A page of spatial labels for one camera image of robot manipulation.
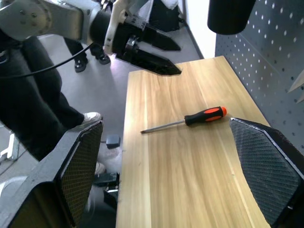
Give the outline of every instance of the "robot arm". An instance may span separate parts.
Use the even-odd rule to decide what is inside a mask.
[[[165,34],[135,17],[147,0],[117,0],[112,14],[92,0],[0,0],[0,29],[23,41],[31,36],[57,34],[104,45],[108,54],[158,74],[180,74],[168,59],[138,48],[144,41],[164,50],[180,50]]]

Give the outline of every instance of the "metal shaft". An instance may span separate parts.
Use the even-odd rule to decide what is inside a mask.
[[[177,121],[177,122],[174,122],[174,123],[168,123],[168,124],[165,124],[165,125],[162,125],[162,126],[149,128],[147,130],[141,131],[141,133],[143,134],[143,133],[148,133],[148,132],[154,132],[154,131],[159,130],[161,128],[165,128],[165,127],[181,124],[181,123],[184,123],[184,122],[185,122],[185,120],[180,120],[180,121]]]

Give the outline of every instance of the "white sneaker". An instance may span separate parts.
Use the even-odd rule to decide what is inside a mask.
[[[83,115],[85,118],[81,124],[86,124],[103,119],[100,113],[83,113]]]
[[[95,168],[95,175],[99,175],[103,173],[105,173],[105,166],[102,163],[97,162]]]

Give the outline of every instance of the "black pants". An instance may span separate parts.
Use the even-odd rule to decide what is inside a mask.
[[[53,63],[37,38],[11,49],[0,64],[0,77],[30,73]],[[82,123],[81,113],[61,93],[57,70],[36,76],[0,80],[0,120],[39,161],[50,153],[67,129]]]
[[[70,53],[72,55],[75,55],[77,54],[79,51],[83,50],[83,47],[81,45],[81,43],[75,41],[75,40],[72,40],[72,39],[68,39],[68,38],[64,38],[65,39],[65,43],[67,45],[67,48],[69,49]],[[104,55],[104,50],[103,50],[103,47],[94,43],[91,47],[90,47],[90,51],[91,51],[91,54],[92,56],[96,56],[96,57],[100,57],[101,55]],[[80,55],[78,55],[76,58],[75,58],[75,61],[77,60],[81,60],[82,62],[86,62],[87,59],[86,59],[86,53],[83,52],[81,53]]]

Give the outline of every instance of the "black shoe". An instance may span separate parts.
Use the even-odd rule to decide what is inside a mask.
[[[86,69],[86,64],[88,63],[88,61],[83,61],[80,59],[75,60],[75,71],[76,73],[80,73],[83,72]]]
[[[100,56],[96,56],[96,59],[98,59],[98,62],[101,65],[106,65],[111,62],[109,56],[106,54],[101,54]]]

